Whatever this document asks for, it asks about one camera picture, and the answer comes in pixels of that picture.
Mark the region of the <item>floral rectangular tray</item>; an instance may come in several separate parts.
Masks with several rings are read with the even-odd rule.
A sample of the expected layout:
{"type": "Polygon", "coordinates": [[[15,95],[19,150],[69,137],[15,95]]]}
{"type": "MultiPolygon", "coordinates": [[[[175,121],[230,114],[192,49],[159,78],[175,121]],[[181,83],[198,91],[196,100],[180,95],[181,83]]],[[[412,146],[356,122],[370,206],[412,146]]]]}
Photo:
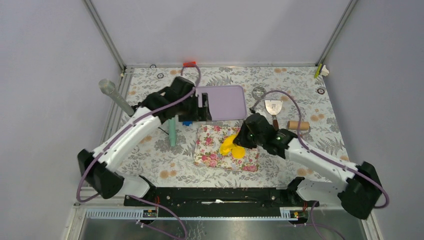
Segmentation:
{"type": "Polygon", "coordinates": [[[194,148],[194,164],[199,167],[226,169],[232,171],[257,172],[259,151],[245,148],[243,158],[234,158],[232,153],[220,154],[220,146],[226,137],[237,135],[239,127],[202,125],[197,132],[194,148]]]}

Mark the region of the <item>round yellow dough wrapper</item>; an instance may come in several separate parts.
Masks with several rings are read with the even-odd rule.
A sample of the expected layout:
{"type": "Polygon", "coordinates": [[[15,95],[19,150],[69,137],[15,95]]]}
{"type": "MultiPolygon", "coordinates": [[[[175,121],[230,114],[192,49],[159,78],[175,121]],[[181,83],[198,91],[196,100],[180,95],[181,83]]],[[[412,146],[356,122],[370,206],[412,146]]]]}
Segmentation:
{"type": "Polygon", "coordinates": [[[236,145],[231,149],[231,154],[236,159],[242,159],[245,157],[246,150],[243,147],[236,145]]]}

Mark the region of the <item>metal spatula wooden handle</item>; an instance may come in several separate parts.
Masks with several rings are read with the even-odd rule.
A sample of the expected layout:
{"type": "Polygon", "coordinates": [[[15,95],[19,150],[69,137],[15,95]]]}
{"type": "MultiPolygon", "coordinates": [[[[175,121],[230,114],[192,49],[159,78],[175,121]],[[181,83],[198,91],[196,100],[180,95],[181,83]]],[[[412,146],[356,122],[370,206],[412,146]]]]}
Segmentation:
{"type": "Polygon", "coordinates": [[[277,115],[281,112],[283,107],[283,101],[282,100],[273,100],[273,99],[266,99],[264,101],[265,109],[266,111],[271,115],[272,118],[272,125],[275,130],[279,130],[279,123],[277,120],[277,115]]]}

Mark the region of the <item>yellow dough piece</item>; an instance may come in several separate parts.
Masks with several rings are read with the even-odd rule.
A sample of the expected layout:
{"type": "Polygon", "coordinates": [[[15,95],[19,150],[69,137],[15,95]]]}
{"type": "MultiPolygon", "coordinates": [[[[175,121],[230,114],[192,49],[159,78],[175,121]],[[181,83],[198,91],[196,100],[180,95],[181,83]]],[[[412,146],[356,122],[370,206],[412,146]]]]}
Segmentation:
{"type": "Polygon", "coordinates": [[[234,144],[234,139],[236,138],[236,136],[237,136],[236,134],[233,134],[224,139],[224,141],[222,142],[219,148],[219,153],[222,156],[228,155],[236,147],[236,145],[234,144]]]}

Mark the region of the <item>wooden dough roller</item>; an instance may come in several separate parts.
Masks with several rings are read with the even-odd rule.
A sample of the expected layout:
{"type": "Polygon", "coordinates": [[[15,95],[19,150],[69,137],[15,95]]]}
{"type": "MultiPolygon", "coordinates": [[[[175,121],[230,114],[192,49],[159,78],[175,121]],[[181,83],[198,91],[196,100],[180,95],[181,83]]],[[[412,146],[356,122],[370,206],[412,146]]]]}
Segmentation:
{"type": "Polygon", "coordinates": [[[287,129],[296,131],[299,130],[301,132],[310,132],[311,126],[310,123],[307,121],[289,120],[287,122],[287,129]]]}

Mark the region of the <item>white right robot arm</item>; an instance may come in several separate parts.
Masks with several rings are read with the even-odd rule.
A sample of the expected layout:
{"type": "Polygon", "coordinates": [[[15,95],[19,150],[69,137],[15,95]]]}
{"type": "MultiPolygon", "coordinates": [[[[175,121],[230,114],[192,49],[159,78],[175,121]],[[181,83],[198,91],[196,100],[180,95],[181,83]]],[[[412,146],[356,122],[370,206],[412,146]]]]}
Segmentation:
{"type": "Polygon", "coordinates": [[[268,154],[299,163],[327,179],[317,182],[296,177],[287,189],[287,201],[299,206],[304,201],[341,206],[355,218],[366,220],[383,188],[375,167],[333,158],[331,155],[307,145],[294,132],[276,130],[259,113],[250,115],[242,124],[233,140],[245,149],[263,148],[268,154]]]}

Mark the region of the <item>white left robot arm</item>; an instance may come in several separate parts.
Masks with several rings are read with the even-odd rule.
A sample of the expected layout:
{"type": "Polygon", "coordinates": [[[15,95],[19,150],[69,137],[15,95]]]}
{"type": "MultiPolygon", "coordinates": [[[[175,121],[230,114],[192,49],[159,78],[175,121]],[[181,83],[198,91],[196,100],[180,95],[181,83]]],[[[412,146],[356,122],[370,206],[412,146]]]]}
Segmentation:
{"type": "Polygon", "coordinates": [[[92,151],[82,149],[77,154],[81,182],[93,187],[94,197],[135,195],[144,206],[154,202],[155,192],[147,180],[119,173],[118,169],[142,139],[175,116],[188,117],[191,121],[211,120],[209,109],[199,105],[196,90],[200,81],[200,77],[192,82],[176,76],[170,86],[130,106],[129,120],[104,143],[92,151]]]}

